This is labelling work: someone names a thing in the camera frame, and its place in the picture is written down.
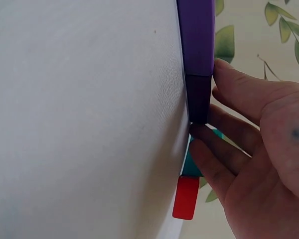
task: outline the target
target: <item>hand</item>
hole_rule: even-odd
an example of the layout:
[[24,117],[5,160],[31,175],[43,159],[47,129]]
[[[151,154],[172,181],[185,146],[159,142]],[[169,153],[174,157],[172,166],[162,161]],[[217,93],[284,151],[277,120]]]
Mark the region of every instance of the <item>hand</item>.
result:
[[299,239],[299,84],[269,82],[215,62],[213,96],[255,125],[211,105],[192,125],[190,153],[238,239]]

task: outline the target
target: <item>white fabric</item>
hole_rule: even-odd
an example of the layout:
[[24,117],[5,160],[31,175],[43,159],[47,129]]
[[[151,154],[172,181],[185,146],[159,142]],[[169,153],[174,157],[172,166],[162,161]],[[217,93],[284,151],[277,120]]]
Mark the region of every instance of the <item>white fabric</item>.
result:
[[175,0],[0,0],[0,239],[177,237],[183,88]]

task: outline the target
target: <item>purple block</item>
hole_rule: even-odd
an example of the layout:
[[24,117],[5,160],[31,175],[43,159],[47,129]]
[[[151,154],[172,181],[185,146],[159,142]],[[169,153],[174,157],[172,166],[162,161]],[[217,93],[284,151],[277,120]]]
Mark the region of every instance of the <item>purple block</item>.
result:
[[206,124],[211,92],[211,76],[185,75],[185,81],[189,121]]
[[215,0],[177,0],[185,73],[211,76],[214,68]]

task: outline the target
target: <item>finger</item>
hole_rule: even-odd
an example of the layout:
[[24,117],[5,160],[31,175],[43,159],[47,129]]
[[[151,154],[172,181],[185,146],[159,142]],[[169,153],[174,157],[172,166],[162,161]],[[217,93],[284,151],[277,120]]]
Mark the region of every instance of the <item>finger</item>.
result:
[[250,157],[235,146],[222,140],[207,126],[192,124],[190,127],[190,134],[194,138],[202,140],[213,155],[215,155],[216,158],[218,158],[218,160],[234,175],[238,175],[240,170],[250,160]]
[[263,142],[258,129],[215,105],[210,105],[208,123],[219,129],[251,156]]
[[215,61],[214,79],[223,98],[243,116],[259,125],[265,107],[294,91],[287,82],[270,82],[248,76],[227,62]]
[[201,140],[195,139],[190,144],[189,151],[206,181],[216,192],[220,202],[223,203],[235,176],[217,160]]
[[224,106],[227,106],[228,108],[231,108],[232,110],[236,111],[237,113],[241,114],[242,116],[244,116],[246,119],[248,119],[250,122],[257,124],[258,120],[257,119],[253,119],[250,116],[245,115],[243,112],[239,111],[239,109],[237,109],[235,106],[233,106],[230,102],[228,102],[223,95],[219,92],[219,89],[217,88],[217,86],[215,86],[212,90],[212,95],[213,97],[220,102],[221,104],[223,104]]

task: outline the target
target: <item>white surface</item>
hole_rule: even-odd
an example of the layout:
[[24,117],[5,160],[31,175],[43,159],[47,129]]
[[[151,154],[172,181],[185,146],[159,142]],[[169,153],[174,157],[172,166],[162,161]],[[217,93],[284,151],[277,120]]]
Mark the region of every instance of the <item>white surface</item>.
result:
[[0,0],[0,239],[177,236],[178,36],[175,0]]

